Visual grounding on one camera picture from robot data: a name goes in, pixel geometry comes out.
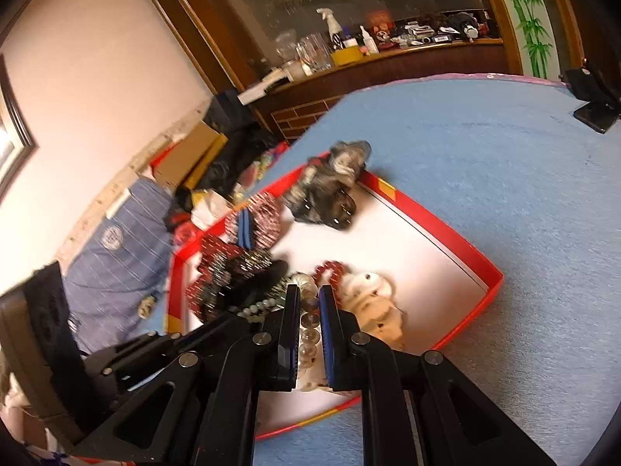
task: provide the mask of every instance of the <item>cardboard box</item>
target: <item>cardboard box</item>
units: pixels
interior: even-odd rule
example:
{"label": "cardboard box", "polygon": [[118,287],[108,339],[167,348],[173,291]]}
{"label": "cardboard box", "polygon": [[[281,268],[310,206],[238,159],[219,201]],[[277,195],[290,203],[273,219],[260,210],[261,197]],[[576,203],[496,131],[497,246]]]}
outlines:
{"label": "cardboard box", "polygon": [[181,140],[153,171],[155,181],[174,194],[175,190],[187,177],[196,163],[209,148],[219,139],[216,132],[203,121],[200,121],[188,135]]}

